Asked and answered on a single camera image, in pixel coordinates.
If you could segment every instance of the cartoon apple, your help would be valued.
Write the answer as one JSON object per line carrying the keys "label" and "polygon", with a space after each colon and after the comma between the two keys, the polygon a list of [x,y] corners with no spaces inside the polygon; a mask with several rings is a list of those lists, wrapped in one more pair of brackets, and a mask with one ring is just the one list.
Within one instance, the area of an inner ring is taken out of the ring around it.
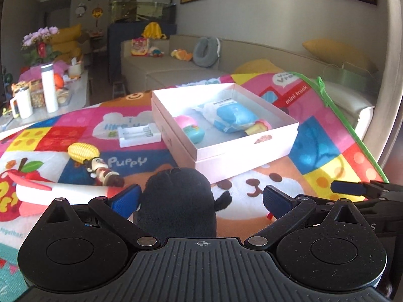
{"label": "cartoon apple", "polygon": [[6,164],[7,170],[0,174],[0,222],[11,221],[20,216],[19,207],[21,201],[17,198],[15,183],[7,175],[8,173],[31,180],[49,181],[41,177],[37,170],[43,165],[42,161],[31,161],[28,163],[27,161],[27,158],[23,158],[18,169],[10,169],[17,164],[15,160],[11,160]]}

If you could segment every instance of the fish tank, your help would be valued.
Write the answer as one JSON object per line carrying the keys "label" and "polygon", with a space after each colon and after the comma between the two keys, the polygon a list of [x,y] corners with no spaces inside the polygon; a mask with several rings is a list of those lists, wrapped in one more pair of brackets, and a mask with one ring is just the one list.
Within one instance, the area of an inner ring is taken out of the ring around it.
{"label": "fish tank", "polygon": [[113,1],[110,23],[163,21],[174,24],[176,20],[176,4],[162,2]]}

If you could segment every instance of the pink flowers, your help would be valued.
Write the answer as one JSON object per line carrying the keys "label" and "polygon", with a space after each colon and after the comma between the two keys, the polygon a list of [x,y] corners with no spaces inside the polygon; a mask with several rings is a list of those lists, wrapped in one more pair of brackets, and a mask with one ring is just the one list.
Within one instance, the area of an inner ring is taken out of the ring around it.
{"label": "pink flowers", "polygon": [[53,35],[59,33],[59,29],[57,27],[45,27],[38,29],[37,32],[29,33],[24,36],[22,49],[27,49],[33,44],[48,41],[52,38]]}

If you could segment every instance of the black plush toy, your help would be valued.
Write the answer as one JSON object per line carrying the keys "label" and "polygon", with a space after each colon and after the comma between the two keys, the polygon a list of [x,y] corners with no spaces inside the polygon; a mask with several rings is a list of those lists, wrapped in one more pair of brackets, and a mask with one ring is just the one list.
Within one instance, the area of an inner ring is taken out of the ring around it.
{"label": "black plush toy", "polygon": [[163,243],[169,237],[216,237],[216,212],[228,207],[232,197],[226,191],[214,200],[200,172],[173,168],[150,177],[139,202],[137,225]]}

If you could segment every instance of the toy box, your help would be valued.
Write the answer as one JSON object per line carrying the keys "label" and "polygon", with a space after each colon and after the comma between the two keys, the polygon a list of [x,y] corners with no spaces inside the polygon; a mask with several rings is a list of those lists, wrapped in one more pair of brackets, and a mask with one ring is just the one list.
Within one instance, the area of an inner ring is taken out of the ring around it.
{"label": "toy box", "polygon": [[[271,130],[246,136],[223,133],[193,108],[231,98],[265,119]],[[198,85],[152,92],[152,113],[162,139],[180,167],[195,168],[210,183],[230,178],[286,156],[298,134],[299,122],[237,84]],[[205,132],[194,144],[174,117],[192,117]]]}

